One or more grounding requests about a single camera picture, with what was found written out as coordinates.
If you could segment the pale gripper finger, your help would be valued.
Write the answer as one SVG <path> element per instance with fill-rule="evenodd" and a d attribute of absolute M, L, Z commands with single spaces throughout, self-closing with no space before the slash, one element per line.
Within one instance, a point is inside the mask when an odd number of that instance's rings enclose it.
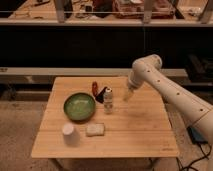
<path fill-rule="evenodd" d="M 123 100 L 127 102 L 134 94 L 134 91 L 132 89 L 126 88 L 124 91 Z"/>

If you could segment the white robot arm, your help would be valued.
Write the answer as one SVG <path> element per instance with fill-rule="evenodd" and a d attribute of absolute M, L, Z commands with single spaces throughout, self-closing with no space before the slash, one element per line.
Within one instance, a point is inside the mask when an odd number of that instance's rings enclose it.
<path fill-rule="evenodd" d="M 160 72 L 161 67 L 162 60 L 156 54 L 136 59 L 127 78 L 127 89 L 134 92 L 148 83 L 213 144 L 213 105 L 168 79 Z"/>

